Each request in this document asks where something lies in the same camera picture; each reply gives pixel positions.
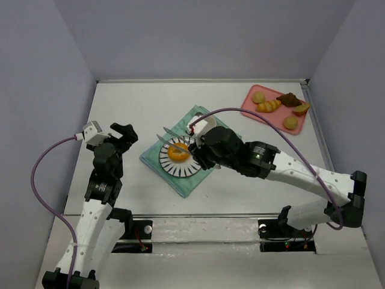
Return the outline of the round bun front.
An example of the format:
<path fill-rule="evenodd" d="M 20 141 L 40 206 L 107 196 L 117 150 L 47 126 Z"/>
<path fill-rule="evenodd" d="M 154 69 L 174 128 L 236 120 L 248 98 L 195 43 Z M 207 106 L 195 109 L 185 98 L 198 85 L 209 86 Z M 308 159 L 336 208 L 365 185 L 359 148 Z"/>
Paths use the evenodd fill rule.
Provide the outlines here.
<path fill-rule="evenodd" d="M 283 120 L 283 126 L 288 130 L 295 130 L 298 127 L 298 118 L 288 116 Z"/>

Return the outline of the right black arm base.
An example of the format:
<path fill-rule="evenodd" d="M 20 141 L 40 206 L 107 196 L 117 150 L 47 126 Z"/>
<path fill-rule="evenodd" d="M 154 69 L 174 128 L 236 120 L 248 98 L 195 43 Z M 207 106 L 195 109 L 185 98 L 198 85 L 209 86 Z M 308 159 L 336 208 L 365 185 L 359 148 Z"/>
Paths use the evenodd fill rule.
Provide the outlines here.
<path fill-rule="evenodd" d="M 260 251 L 268 252 L 316 252 L 313 231 L 298 230 L 277 219 L 258 221 Z"/>

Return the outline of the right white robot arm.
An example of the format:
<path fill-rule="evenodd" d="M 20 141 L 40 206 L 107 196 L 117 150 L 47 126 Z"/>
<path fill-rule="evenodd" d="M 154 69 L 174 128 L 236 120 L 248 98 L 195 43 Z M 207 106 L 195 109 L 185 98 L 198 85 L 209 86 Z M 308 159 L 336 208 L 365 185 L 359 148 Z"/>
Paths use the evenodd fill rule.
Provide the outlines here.
<path fill-rule="evenodd" d="M 216 126 L 188 146 L 202 169 L 223 166 L 243 176 L 282 182 L 320 197 L 300 206 L 283 207 L 277 219 L 283 229 L 307 229 L 321 223 L 347 228 L 362 225 L 367 175 L 331 172 L 307 166 L 270 144 L 243 142 L 231 129 Z"/>

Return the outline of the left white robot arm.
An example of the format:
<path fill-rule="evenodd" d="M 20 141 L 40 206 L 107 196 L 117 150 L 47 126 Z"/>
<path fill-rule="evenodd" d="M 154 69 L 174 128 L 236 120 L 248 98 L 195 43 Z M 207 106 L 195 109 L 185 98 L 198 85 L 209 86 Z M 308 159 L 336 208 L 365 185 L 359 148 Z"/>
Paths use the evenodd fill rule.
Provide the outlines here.
<path fill-rule="evenodd" d="M 73 140 L 85 141 L 93 152 L 93 170 L 88 181 L 72 240 L 54 271 L 46 271 L 43 288 L 99 288 L 98 277 L 116 242 L 132 229 L 132 213 L 115 208 L 122 188 L 123 154 L 138 140 L 132 125 L 113 123 L 120 134 L 103 133 L 96 121 L 88 122 Z"/>

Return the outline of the metal tongs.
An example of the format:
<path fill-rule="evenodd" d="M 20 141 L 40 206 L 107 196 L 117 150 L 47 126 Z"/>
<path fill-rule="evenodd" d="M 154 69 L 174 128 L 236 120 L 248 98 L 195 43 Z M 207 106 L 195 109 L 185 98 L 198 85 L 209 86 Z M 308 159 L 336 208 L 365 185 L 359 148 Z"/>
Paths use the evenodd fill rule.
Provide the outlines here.
<path fill-rule="evenodd" d="M 191 153 L 188 152 L 188 147 L 189 147 L 189 145 L 191 144 L 188 140 L 185 140 L 184 137 L 182 137 L 181 135 L 176 134 L 175 132 L 173 132 L 173 131 L 172 131 L 171 129 L 169 129 L 169 128 L 163 127 L 163 130 L 164 130 L 168 135 L 170 135 L 171 138 L 170 138 L 169 140 L 167 140 L 167 139 L 161 137 L 160 135 L 156 135 L 157 138 L 158 138 L 161 142 L 163 142 L 163 143 L 165 143 L 165 144 L 167 144 L 167 145 L 169 145 L 169 146 L 172 146 L 172 147 L 174 147 L 174 148 L 176 148 L 176 149 L 177 149 L 176 143 L 182 143 L 183 145 L 185 145 L 185 146 L 187 147 L 186 149 L 182 149 L 182 151 L 183 151 L 184 153 L 186 153 L 186 154 L 191 155 Z"/>

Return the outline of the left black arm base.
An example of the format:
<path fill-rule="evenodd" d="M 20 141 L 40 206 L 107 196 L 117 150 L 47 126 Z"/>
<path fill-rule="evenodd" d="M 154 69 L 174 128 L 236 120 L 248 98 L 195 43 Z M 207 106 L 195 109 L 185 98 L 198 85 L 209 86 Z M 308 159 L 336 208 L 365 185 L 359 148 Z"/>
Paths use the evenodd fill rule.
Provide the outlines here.
<path fill-rule="evenodd" d="M 151 220 L 134 219 L 130 227 L 125 227 L 112 253 L 152 253 L 152 226 Z"/>

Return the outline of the orange ring bread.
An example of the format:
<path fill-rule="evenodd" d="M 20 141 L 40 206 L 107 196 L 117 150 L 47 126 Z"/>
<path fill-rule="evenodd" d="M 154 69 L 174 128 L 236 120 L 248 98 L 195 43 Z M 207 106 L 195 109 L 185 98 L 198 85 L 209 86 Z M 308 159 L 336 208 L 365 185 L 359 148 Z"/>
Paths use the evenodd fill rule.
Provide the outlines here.
<path fill-rule="evenodd" d="M 184 143 L 175 143 L 167 149 L 169 159 L 174 162 L 182 163 L 189 158 L 188 147 Z"/>

